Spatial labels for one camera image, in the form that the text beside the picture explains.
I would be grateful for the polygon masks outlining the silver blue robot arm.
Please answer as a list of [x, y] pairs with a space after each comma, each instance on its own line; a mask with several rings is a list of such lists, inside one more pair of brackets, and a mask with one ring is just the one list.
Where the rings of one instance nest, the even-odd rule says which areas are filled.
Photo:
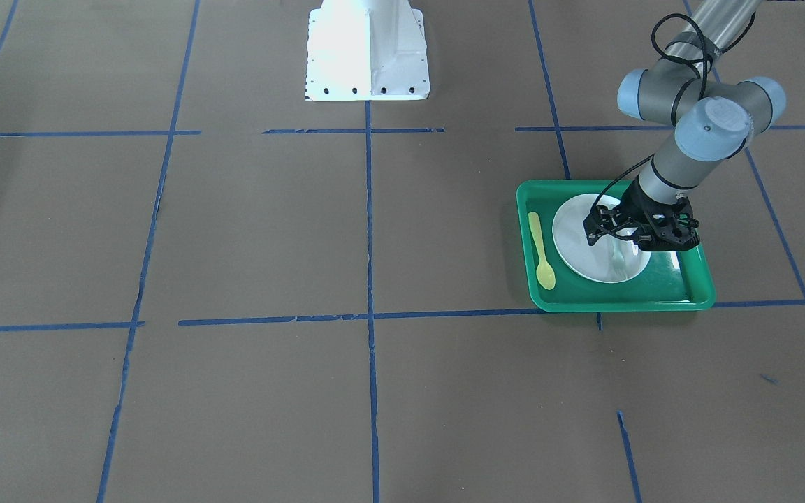
[[758, 6], [757, 1], [702, 2], [695, 13], [681, 16], [684, 28], [666, 45], [652, 39], [658, 53], [654, 66], [623, 78], [620, 111], [674, 130], [657, 152], [637, 163], [637, 176], [616, 207], [592, 204], [583, 221], [588, 245], [602, 238], [634, 242], [645, 252], [699, 245], [690, 192], [785, 112], [785, 90], [775, 80], [711, 79], [718, 60], [747, 34]]

